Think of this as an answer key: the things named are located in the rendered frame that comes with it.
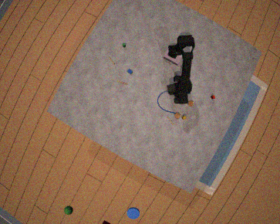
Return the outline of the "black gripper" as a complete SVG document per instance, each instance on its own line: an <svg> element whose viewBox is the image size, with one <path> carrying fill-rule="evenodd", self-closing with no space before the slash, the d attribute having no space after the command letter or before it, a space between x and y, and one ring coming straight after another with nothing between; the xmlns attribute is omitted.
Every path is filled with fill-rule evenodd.
<svg viewBox="0 0 280 224"><path fill-rule="evenodd" d="M181 76L174 76L174 82L177 82L176 84L178 85L179 83L179 79ZM179 103L179 99L178 99L178 94L177 94L177 85L176 85L176 92L174 93L174 103L178 104Z"/></svg>

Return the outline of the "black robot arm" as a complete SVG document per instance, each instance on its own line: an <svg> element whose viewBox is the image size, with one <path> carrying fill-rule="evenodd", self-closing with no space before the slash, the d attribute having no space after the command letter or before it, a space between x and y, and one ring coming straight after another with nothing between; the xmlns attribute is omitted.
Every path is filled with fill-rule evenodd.
<svg viewBox="0 0 280 224"><path fill-rule="evenodd" d="M190 53L183 51L185 46L192 46ZM188 36L178 36L177 44L175 46L168 46L168 56L176 59L177 55L181 56L183 59L182 74L179 79L178 85L176 83L167 85L167 90L170 95L176 92L177 85L177 94L179 99L179 104L188 104L187 95L191 94L192 91L192 82L190 80L191 72L191 60L194 57L193 49L195 47L194 37L192 35Z"/></svg>

